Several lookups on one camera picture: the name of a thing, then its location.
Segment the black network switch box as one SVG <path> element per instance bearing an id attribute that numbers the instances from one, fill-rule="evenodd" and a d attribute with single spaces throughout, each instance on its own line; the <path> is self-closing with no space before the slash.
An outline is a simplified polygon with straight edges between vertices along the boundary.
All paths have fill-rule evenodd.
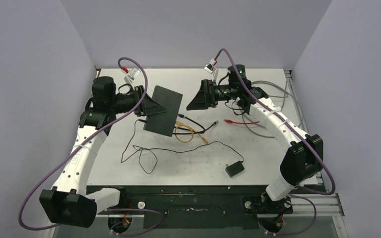
<path id="1" fill-rule="evenodd" d="M 162 86 L 155 86 L 151 114 L 147 116 L 143 130 L 171 137 L 178 117 L 183 95 Z"/>

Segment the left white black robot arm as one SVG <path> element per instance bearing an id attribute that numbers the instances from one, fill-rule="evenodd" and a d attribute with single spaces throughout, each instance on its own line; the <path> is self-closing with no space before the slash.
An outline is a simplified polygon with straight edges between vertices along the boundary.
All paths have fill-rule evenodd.
<path id="1" fill-rule="evenodd" d="M 146 95 L 142 85 L 127 94 L 117 93 L 113 78 L 95 78 L 92 96 L 81 114 L 77 141 L 72 157 L 49 190 L 42 190 L 39 201 L 55 224 L 88 228 L 98 213 L 110 208 L 123 213 L 128 200 L 116 188 L 103 188 L 87 194 L 87 182 L 98 151 L 107 139 L 118 114 L 134 113 L 138 117 L 166 112 L 166 109 Z"/>

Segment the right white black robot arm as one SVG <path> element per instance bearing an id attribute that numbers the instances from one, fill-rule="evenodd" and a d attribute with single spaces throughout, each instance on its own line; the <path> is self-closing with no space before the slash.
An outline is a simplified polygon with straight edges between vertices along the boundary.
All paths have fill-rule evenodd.
<path id="1" fill-rule="evenodd" d="M 245 66 L 228 67 L 228 84 L 212 79 L 201 81 L 200 89 L 187 105 L 188 111 L 215 108 L 220 101 L 234 100 L 239 109 L 256 119 L 287 150 L 280 164 L 279 176 L 265 190 L 261 207 L 274 212 L 282 199 L 297 186 L 317 174 L 322 166 L 323 141 L 292 123 L 260 87 L 246 78 Z"/>

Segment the black power adapter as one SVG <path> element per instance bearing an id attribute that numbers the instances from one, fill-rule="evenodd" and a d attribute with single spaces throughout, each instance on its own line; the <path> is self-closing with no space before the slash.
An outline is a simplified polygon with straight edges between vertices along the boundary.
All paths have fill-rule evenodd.
<path id="1" fill-rule="evenodd" d="M 245 167 L 243 165 L 242 161 L 237 161 L 231 165 L 226 165 L 225 172 L 230 178 L 235 177 L 236 175 L 240 174 L 245 170 Z"/>

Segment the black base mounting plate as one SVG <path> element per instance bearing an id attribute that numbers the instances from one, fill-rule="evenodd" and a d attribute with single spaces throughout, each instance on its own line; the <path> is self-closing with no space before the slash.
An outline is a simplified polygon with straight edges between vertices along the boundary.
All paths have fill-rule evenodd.
<path id="1" fill-rule="evenodd" d="M 119 234 L 144 229 L 245 230 L 283 227 L 285 215 L 295 215 L 299 201 L 286 197 L 271 201 L 264 185 L 237 186 L 125 186 L 119 203 L 100 217 Z"/>

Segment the aluminium front rail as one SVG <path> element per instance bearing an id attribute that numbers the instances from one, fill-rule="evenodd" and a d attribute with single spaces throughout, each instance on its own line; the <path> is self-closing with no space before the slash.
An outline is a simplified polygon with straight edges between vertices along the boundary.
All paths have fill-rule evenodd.
<path id="1" fill-rule="evenodd" d="M 148 210 L 165 216 L 174 213 L 202 213 L 217 216 L 249 216 L 274 218 L 278 215 L 342 216 L 337 195 L 294 194 L 280 202 L 267 202 L 260 194 L 238 193 L 121 193 L 118 203 L 98 209 L 96 217 L 133 217 Z"/>

